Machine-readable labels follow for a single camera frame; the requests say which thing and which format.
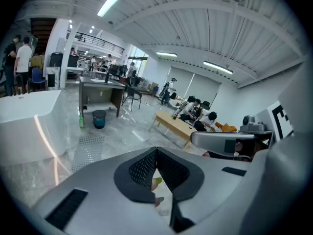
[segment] fluorescent light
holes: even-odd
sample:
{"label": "fluorescent light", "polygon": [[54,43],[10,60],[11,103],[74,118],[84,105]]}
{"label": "fluorescent light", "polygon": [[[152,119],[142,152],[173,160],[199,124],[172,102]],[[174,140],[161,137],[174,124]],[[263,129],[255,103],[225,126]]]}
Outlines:
{"label": "fluorescent light", "polygon": [[97,16],[99,17],[103,17],[104,14],[106,14],[106,12],[112,7],[113,4],[115,4],[117,0],[106,0],[106,2],[104,3],[104,5],[101,7],[101,9],[99,10]]}
{"label": "fluorescent light", "polygon": [[232,73],[233,73],[233,71],[231,71],[231,70],[229,70],[229,69],[226,69],[226,68],[224,68],[224,67],[222,67],[222,66],[219,66],[219,65],[211,64],[211,63],[209,63],[209,62],[207,62],[207,61],[204,61],[203,64],[208,65],[208,66],[213,67],[213,68],[216,68],[216,69],[219,69],[219,70],[221,70],[221,71],[225,71],[225,72],[227,72],[227,73],[229,73],[229,74],[232,74]]}
{"label": "fluorescent light", "polygon": [[177,57],[177,54],[175,54],[175,53],[157,52],[157,54],[158,54],[158,55],[162,55],[162,56]]}

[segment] balcony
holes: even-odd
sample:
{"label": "balcony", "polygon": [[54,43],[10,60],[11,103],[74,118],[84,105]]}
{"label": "balcony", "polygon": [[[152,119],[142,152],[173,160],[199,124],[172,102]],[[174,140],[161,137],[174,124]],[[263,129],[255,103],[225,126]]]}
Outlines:
{"label": "balcony", "polygon": [[104,48],[107,52],[115,52],[119,55],[123,54],[124,49],[120,46],[114,45],[110,42],[104,41],[100,38],[96,38],[90,35],[87,35],[82,32],[77,32],[74,38],[74,41],[79,41],[82,44],[88,44],[95,47]]}

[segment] green bottle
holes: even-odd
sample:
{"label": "green bottle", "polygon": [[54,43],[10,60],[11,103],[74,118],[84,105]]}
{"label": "green bottle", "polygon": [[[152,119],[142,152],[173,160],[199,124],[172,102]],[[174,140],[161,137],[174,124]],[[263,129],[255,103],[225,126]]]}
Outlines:
{"label": "green bottle", "polygon": [[84,118],[82,117],[82,115],[79,115],[79,126],[80,128],[85,127]]}

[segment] trash can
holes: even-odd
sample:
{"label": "trash can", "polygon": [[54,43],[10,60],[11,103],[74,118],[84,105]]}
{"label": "trash can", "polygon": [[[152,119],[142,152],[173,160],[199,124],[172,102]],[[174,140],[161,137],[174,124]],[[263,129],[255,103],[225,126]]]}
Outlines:
{"label": "trash can", "polygon": [[106,112],[105,111],[94,111],[92,112],[93,125],[97,129],[102,129],[106,124]]}

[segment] marble floor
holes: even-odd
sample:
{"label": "marble floor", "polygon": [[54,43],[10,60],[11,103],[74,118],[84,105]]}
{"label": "marble floor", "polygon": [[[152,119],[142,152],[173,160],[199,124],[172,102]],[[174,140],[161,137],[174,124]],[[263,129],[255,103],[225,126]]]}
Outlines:
{"label": "marble floor", "polygon": [[[96,129],[92,124],[92,115],[84,114],[85,128],[79,127],[78,86],[72,85],[61,92],[65,114],[66,151],[59,156],[64,167],[58,165],[58,183],[72,174],[71,164],[81,135],[104,136],[101,159],[111,158],[126,152],[151,146],[169,147],[182,150],[185,141],[157,124],[149,132],[154,121],[155,111],[164,110],[172,113],[174,110],[160,105],[156,97],[142,96],[142,103],[134,101],[130,111],[130,100],[121,107],[119,118],[116,109],[107,110],[106,125]],[[191,145],[187,152],[202,155],[205,151]],[[12,196],[32,207],[47,191],[56,186],[54,177],[55,158],[45,159],[26,164],[0,167],[1,177]],[[169,222],[172,195],[166,184],[162,182],[155,190],[156,197],[164,197],[164,201],[156,207],[160,215]]]}

